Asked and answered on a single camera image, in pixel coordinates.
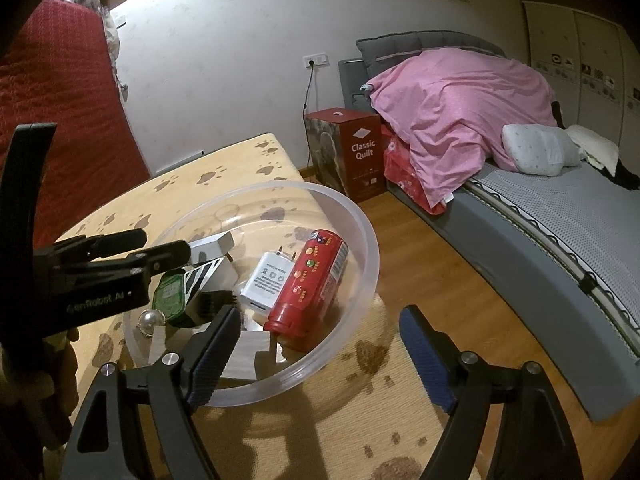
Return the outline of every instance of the wooden floor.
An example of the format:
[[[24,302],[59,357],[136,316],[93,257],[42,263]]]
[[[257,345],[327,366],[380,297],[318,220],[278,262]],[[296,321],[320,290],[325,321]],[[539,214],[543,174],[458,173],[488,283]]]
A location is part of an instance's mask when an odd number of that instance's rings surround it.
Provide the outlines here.
[[[640,402],[592,424],[537,340],[449,244],[391,193],[360,207],[378,236],[378,293],[392,315],[397,319],[402,307],[415,303],[458,348],[474,350],[491,364],[520,367],[526,360],[542,364],[574,433],[585,480],[609,480],[640,433]],[[481,446],[484,457],[493,454],[499,416],[500,408],[492,407]],[[486,468],[483,462],[478,463],[481,472]]]

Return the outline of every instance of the white wall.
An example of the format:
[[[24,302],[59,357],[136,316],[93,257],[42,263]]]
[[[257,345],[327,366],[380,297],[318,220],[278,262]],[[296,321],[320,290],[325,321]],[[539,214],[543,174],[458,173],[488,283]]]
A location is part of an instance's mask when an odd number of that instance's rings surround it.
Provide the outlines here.
[[[152,172],[198,150],[273,132],[306,165],[307,54],[326,52],[310,110],[342,106],[337,62],[355,41],[444,28],[527,60],[519,0],[127,0],[118,69],[125,110]]]

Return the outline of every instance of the yellow tablecloth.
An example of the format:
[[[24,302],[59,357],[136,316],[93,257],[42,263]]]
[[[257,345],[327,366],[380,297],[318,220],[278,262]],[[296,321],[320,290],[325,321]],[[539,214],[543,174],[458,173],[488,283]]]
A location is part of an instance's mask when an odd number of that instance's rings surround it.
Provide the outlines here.
[[[152,243],[202,203],[269,180],[301,177],[275,136],[263,134],[145,182],[63,238],[139,227]],[[132,366],[122,316],[81,327],[74,348],[81,399],[104,362]],[[152,464],[162,476],[151,418],[142,411]],[[417,479],[442,434],[379,297],[340,353],[305,383],[250,406],[201,408],[194,420],[219,473],[235,479]]]

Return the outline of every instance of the red cylindrical container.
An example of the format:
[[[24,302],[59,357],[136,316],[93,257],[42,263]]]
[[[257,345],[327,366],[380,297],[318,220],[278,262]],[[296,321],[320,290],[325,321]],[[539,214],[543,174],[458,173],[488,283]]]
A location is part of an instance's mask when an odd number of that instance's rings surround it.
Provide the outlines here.
[[[283,346],[300,352],[313,349],[348,254],[347,244],[336,233],[318,229],[311,234],[264,325],[281,336]]]

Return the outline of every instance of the pink sheet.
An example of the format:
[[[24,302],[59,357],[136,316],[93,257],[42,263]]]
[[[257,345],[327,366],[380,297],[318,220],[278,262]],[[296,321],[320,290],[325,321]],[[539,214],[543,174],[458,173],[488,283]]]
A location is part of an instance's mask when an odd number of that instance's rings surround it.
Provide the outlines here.
[[[501,140],[505,124],[556,126],[553,91],[514,59],[458,48],[427,50],[369,81],[371,102],[410,149],[430,209],[492,156],[517,171]]]

